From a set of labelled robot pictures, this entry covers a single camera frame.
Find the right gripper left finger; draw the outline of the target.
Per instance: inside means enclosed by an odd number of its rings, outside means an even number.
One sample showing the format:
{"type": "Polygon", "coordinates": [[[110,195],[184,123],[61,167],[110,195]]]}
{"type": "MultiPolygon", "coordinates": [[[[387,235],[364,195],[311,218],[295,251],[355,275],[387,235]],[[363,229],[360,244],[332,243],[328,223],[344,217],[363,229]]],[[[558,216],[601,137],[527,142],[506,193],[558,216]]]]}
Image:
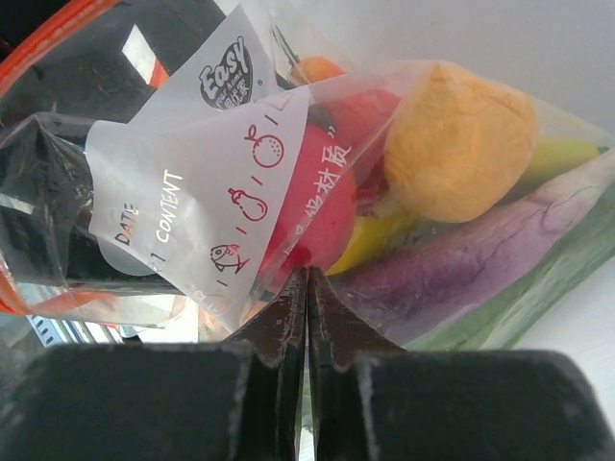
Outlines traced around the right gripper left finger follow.
{"type": "Polygon", "coordinates": [[[5,460],[293,460],[308,274],[223,341],[66,345],[1,413],[5,460]]]}

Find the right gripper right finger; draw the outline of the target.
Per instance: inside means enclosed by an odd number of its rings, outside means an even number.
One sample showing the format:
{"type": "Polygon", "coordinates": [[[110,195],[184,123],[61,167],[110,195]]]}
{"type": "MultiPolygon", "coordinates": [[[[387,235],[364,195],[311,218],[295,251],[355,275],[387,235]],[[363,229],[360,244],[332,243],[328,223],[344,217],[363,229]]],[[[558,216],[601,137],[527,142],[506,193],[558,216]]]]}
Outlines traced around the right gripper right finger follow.
{"type": "Polygon", "coordinates": [[[549,351],[408,352],[307,276],[319,460],[610,460],[580,368],[549,351]]]}

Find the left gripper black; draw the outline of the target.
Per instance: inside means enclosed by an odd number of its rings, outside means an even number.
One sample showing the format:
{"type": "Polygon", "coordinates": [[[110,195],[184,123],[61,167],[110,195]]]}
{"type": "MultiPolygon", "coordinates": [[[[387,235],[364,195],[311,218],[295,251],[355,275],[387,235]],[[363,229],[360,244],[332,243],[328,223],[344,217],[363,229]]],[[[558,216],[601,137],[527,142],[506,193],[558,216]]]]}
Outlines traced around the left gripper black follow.
{"type": "Polygon", "coordinates": [[[126,123],[154,89],[121,53],[144,34],[174,72],[223,21],[212,1],[120,1],[25,71],[1,99],[1,256],[18,282],[170,293],[157,275],[112,268],[88,229],[94,122],[126,123]]]}

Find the purple fake eggplant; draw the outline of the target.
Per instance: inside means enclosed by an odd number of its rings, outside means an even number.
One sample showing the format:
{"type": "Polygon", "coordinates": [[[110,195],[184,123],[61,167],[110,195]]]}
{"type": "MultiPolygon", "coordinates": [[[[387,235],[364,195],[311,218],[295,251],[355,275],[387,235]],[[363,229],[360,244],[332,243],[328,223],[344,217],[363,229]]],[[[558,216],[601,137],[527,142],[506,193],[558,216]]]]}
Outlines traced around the purple fake eggplant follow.
{"type": "Polygon", "coordinates": [[[404,345],[530,272],[614,183],[607,151],[455,230],[330,278],[337,296],[404,345]]]}

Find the clear zip top bag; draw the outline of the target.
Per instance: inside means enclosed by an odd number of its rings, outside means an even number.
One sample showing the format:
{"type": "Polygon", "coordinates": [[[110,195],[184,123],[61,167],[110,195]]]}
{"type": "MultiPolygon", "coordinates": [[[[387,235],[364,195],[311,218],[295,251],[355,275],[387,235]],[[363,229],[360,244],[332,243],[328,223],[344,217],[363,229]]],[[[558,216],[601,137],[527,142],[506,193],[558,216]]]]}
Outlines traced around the clear zip top bag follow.
{"type": "Polygon", "coordinates": [[[1,63],[1,308],[234,331],[298,267],[406,348],[516,343],[614,256],[614,136],[284,1],[71,1],[1,63]]]}

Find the orange fake peach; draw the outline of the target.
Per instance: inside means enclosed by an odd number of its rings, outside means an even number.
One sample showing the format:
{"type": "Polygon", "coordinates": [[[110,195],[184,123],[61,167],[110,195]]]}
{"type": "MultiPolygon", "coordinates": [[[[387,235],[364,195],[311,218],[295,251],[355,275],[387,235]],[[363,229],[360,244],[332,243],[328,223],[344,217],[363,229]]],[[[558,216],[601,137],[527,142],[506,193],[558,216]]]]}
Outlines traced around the orange fake peach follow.
{"type": "Polygon", "coordinates": [[[324,57],[307,57],[300,60],[290,70],[290,77],[301,85],[321,82],[341,76],[344,69],[324,57]]]}

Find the red fake apple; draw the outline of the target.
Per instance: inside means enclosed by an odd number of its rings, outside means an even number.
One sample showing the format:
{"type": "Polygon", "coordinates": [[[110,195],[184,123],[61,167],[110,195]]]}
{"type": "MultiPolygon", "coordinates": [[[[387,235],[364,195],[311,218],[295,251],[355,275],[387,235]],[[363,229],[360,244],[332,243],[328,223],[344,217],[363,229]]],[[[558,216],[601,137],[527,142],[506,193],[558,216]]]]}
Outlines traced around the red fake apple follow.
{"type": "Polygon", "coordinates": [[[344,253],[359,211],[387,188],[388,121],[400,99],[367,90],[308,111],[300,155],[260,276],[284,279],[296,266],[330,269],[344,253]]]}

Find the orange fake fruit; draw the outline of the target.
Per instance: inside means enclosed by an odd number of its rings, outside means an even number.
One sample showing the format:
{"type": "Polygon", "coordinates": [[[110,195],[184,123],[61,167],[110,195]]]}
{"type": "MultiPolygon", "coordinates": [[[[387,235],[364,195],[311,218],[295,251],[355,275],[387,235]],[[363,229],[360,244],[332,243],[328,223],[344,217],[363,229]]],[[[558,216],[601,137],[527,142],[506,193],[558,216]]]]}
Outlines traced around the orange fake fruit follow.
{"type": "Polygon", "coordinates": [[[521,178],[538,137],[530,96],[437,61],[393,113],[384,173],[410,210],[438,222],[464,223],[521,178]]]}

